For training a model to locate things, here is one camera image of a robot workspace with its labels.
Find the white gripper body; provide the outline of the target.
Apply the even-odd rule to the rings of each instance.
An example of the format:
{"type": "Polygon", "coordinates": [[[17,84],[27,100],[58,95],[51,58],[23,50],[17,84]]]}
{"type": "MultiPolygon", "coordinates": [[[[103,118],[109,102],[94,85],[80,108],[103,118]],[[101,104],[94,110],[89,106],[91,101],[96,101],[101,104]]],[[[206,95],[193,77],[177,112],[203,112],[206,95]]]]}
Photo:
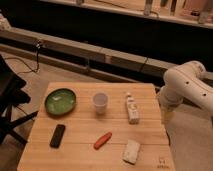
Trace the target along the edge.
{"type": "Polygon", "coordinates": [[[173,110],[170,108],[166,108],[164,106],[160,106],[160,108],[161,108],[161,122],[164,125],[167,125],[173,118],[174,115],[173,110]]]}

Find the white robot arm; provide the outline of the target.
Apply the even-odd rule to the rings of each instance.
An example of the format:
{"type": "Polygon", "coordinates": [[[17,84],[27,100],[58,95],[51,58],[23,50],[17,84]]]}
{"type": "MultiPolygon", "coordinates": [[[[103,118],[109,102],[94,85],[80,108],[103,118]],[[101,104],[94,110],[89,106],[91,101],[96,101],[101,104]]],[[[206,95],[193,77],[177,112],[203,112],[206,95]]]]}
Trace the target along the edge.
{"type": "Polygon", "coordinates": [[[157,93],[162,123],[173,117],[173,110],[186,98],[213,117],[213,87],[202,79],[206,73],[199,61],[189,61],[169,68],[163,75],[164,86],[157,93]]]}

